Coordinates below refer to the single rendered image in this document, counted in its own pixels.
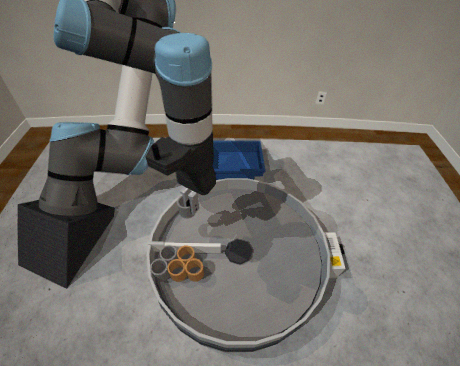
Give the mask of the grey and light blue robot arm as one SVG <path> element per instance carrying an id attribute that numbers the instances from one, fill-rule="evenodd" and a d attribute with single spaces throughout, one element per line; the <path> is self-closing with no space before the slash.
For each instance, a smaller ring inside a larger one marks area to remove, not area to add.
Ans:
<path id="1" fill-rule="evenodd" d="M 56 46 L 123 66 L 115 117 L 107 130 L 83 122 L 52 127 L 41 210 L 63 216 L 92 213 L 97 209 L 94 172 L 141 175 L 147 170 L 145 156 L 154 144 L 145 125 L 153 73 L 169 120 L 195 123 L 211 114 L 209 43 L 175 30 L 175 15 L 175 0 L 59 1 Z"/>

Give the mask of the blue square crate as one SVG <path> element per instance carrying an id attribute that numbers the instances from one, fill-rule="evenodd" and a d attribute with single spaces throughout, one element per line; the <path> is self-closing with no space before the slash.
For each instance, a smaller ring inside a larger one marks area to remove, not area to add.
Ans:
<path id="1" fill-rule="evenodd" d="M 260 141 L 213 141 L 216 180 L 264 180 L 265 165 Z"/>

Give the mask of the grey round turntable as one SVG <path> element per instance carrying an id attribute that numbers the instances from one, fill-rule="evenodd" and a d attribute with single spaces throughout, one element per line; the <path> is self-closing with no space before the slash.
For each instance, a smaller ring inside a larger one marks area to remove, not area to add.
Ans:
<path id="1" fill-rule="evenodd" d="M 163 311 L 201 345 L 254 352 L 278 344 L 305 323 L 329 278 L 345 270 L 336 233 L 324 234 L 310 210 L 279 187 L 248 178 L 216 180 L 207 195 L 198 194 L 199 210 L 188 219 L 179 213 L 178 198 L 151 232 L 148 277 Z M 203 278 L 155 280 L 150 265 L 166 245 L 177 251 L 191 246 Z"/>

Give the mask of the bronze bushing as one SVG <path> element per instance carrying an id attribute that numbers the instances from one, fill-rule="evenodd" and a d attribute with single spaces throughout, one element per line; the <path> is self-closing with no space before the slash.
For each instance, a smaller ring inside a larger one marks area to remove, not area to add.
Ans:
<path id="1" fill-rule="evenodd" d="M 196 274 L 189 273 L 188 271 L 190 271 L 190 269 L 193 268 L 193 267 L 199 267 L 201 270 Z M 191 281 L 196 281 L 197 282 L 197 281 L 201 280 L 203 278 L 203 276 L 204 276 L 203 264 L 198 259 L 189 260 L 185 265 L 185 270 L 186 270 L 188 278 Z"/>
<path id="2" fill-rule="evenodd" d="M 184 268 L 183 268 L 184 266 Z M 175 268 L 178 268 L 178 267 L 181 267 L 183 268 L 182 272 L 179 273 L 179 274 L 173 274 L 173 270 Z M 169 264 L 168 264 L 168 272 L 172 278 L 172 280 L 174 280 L 175 282 L 181 282 L 183 281 L 186 277 L 187 277 L 187 273 L 186 273 L 186 270 L 185 270 L 185 263 L 180 260 L 180 259 L 174 259 L 172 260 Z"/>
<path id="3" fill-rule="evenodd" d="M 191 256 L 189 259 L 187 259 L 187 260 L 181 259 L 182 256 L 184 256 L 184 255 L 186 255 L 186 254 L 190 254 L 190 255 L 192 255 L 192 256 Z M 178 249 L 178 251 L 177 251 L 177 256 L 178 256 L 178 259 L 182 260 L 182 261 L 185 263 L 185 265 L 186 265 L 186 263 L 187 263 L 189 260 L 195 258 L 195 253 L 194 253 L 194 250 L 193 250 L 193 248 L 192 248 L 191 246 L 184 245 L 184 246 L 182 246 L 182 247 L 180 247 L 180 248 Z"/>

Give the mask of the grey metal bushing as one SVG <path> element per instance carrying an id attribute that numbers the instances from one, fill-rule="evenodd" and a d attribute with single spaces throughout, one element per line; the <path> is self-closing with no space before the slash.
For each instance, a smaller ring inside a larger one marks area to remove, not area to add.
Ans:
<path id="1" fill-rule="evenodd" d="M 168 254 L 175 254 L 172 258 L 170 259 L 165 259 L 165 257 L 168 255 Z M 161 259 L 165 260 L 167 262 L 167 264 L 169 264 L 172 260 L 174 259 L 178 259 L 177 257 L 177 250 L 174 246 L 172 245 L 166 245 L 164 246 L 161 250 L 160 250 L 160 257 Z"/>
<path id="2" fill-rule="evenodd" d="M 166 269 L 164 270 L 164 272 L 162 272 L 160 274 L 156 274 L 157 269 L 160 268 L 160 267 L 166 267 Z M 151 270 L 153 276 L 155 277 L 155 279 L 162 282 L 162 281 L 167 280 L 170 277 L 167 267 L 168 267 L 168 264 L 167 264 L 167 262 L 165 260 L 156 259 L 151 263 L 150 270 Z"/>
<path id="3" fill-rule="evenodd" d="M 177 199 L 177 204 L 178 204 L 178 209 L 179 209 L 179 213 L 180 213 L 181 217 L 183 217 L 183 218 L 191 218 L 191 217 L 194 216 L 194 215 L 191 214 L 190 206 L 184 207 L 183 197 L 182 196 L 180 196 Z"/>

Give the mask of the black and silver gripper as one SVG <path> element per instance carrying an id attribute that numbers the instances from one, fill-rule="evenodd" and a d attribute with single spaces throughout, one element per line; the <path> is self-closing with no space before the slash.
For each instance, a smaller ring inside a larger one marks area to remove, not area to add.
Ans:
<path id="1" fill-rule="evenodd" d="M 207 195 L 216 185 L 212 112 L 192 124 L 175 123 L 167 117 L 166 123 L 169 136 L 151 145 L 145 156 L 147 164 L 167 176 L 176 172 L 178 184 L 184 186 L 180 190 L 184 206 L 190 205 L 191 214 L 195 215 L 199 210 L 198 193 Z"/>

